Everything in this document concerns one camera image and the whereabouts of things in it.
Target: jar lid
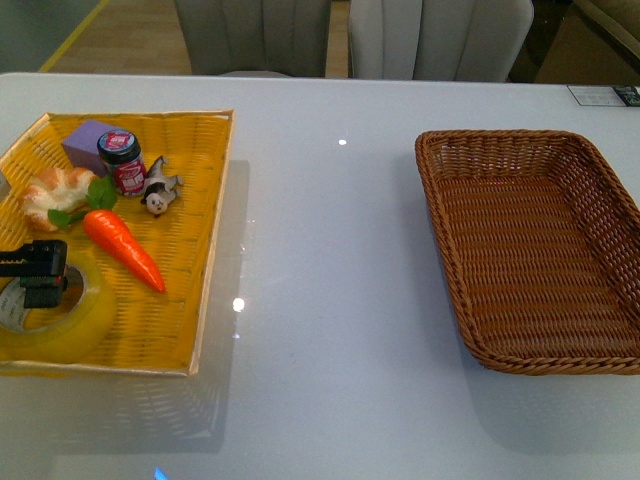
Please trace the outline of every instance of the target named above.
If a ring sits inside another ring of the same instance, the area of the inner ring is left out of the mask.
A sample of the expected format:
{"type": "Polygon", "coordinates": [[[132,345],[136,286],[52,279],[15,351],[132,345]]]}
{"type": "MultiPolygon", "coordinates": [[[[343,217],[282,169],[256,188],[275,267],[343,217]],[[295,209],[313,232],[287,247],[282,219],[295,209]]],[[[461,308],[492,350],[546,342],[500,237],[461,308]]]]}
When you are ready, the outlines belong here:
{"type": "Polygon", "coordinates": [[[98,139],[97,145],[100,156],[111,164],[127,163],[140,155],[140,143],[128,130],[110,130],[98,139]]]}

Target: orange carrot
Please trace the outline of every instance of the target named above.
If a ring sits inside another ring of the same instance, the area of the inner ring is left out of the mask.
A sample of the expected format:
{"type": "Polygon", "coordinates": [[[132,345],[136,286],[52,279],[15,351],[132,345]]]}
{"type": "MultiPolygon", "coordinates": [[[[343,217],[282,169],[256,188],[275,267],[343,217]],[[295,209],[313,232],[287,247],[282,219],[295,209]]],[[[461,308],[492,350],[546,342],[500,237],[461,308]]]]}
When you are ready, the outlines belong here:
{"type": "Polygon", "coordinates": [[[158,266],[115,213],[104,209],[92,210],[85,215],[82,226],[91,240],[136,277],[158,292],[165,291],[158,266]]]}

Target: small jar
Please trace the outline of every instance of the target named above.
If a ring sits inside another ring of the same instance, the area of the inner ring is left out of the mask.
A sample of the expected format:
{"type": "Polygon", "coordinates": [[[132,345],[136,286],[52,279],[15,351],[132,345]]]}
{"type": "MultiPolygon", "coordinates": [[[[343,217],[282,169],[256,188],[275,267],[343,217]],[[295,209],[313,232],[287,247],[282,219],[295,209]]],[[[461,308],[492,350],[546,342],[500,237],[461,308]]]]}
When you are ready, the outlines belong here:
{"type": "Polygon", "coordinates": [[[98,139],[98,152],[113,175],[118,193],[136,197],[144,192],[147,169],[136,136],[128,130],[110,130],[98,139]]]}

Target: tape roll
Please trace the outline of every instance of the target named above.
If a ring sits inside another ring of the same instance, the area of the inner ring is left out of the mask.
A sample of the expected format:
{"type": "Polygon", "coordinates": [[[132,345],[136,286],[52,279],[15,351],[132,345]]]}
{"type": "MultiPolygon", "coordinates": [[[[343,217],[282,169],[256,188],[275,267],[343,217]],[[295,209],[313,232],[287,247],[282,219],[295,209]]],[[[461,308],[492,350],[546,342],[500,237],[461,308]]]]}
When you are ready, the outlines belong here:
{"type": "Polygon", "coordinates": [[[2,357],[74,363],[104,339],[116,316],[113,290],[87,256],[70,253],[66,276],[67,291],[54,309],[25,309],[17,278],[0,292],[2,357]]]}

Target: table surface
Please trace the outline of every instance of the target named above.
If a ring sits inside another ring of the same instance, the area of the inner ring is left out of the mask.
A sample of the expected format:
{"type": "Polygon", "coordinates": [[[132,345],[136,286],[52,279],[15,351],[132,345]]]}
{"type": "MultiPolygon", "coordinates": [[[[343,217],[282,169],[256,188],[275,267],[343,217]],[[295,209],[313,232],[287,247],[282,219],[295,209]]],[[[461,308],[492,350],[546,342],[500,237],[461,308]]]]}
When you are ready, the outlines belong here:
{"type": "Polygon", "coordinates": [[[219,109],[237,122],[200,373],[0,378],[0,478],[637,478],[640,378],[466,351],[413,145],[570,130],[638,201],[640,109],[563,86],[8,74],[0,151],[44,112],[219,109]]]}

